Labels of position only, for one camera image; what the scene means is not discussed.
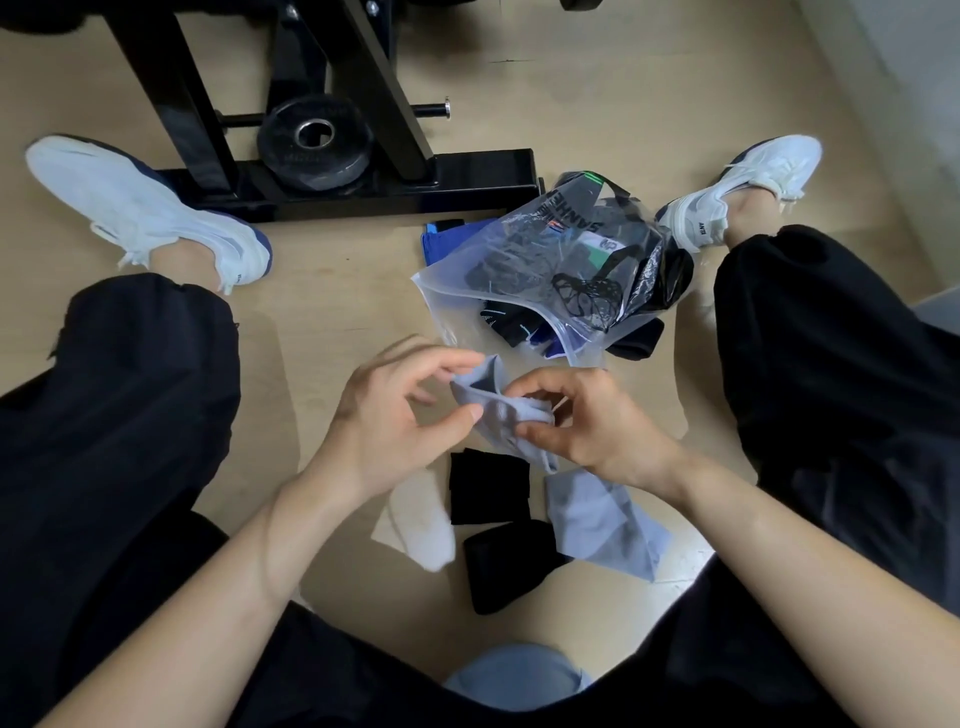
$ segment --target forearm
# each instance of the forearm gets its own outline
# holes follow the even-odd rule
[[[677,505],[855,721],[955,725],[960,619],[720,466],[677,477]]]
[[[323,468],[280,489],[41,722],[224,725],[314,555],[350,511]]]

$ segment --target weight bench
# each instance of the weight bench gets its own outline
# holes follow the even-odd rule
[[[542,192],[533,150],[434,154],[417,120],[449,116],[449,103],[411,106],[392,63],[400,0],[294,0],[279,4],[266,113],[298,96],[324,93],[326,68],[338,94],[359,109],[373,139],[356,182],[323,192],[285,185],[259,159],[236,160],[225,133],[256,127],[265,113],[223,115],[204,83],[172,10],[111,3],[103,15],[183,159],[160,174],[192,207],[250,222],[514,209]],[[599,0],[563,0],[591,10]]]

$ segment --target white sneaker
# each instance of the white sneaker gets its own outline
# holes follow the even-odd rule
[[[222,212],[184,205],[163,178],[130,155],[100,142],[52,135],[27,149],[27,166],[40,184],[90,221],[90,229],[150,267],[150,251],[179,238],[213,251],[221,289],[252,283],[270,271],[266,235]]]
[[[763,187],[781,203],[796,202],[804,195],[823,151],[812,136],[791,134],[761,141],[728,164],[713,186],[665,205],[656,220],[691,253],[705,245],[721,245],[727,229],[724,195],[740,187]]]

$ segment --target clear plastic bag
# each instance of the clear plastic bag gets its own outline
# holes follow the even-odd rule
[[[570,172],[413,280],[451,346],[503,351],[488,320],[522,306],[535,315],[521,311],[523,340],[508,343],[528,366],[561,348],[572,366],[602,366],[607,346],[680,299],[693,269],[639,200]]]

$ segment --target black pants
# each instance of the black pants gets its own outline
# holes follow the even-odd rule
[[[716,283],[727,396],[760,487],[960,614],[957,340],[802,227]],[[226,539],[190,510],[240,400],[225,303],[153,274],[74,297],[54,367],[0,400],[0,716],[27,726]],[[503,715],[291,604],[231,724],[830,723],[845,718],[718,559],[586,692]]]

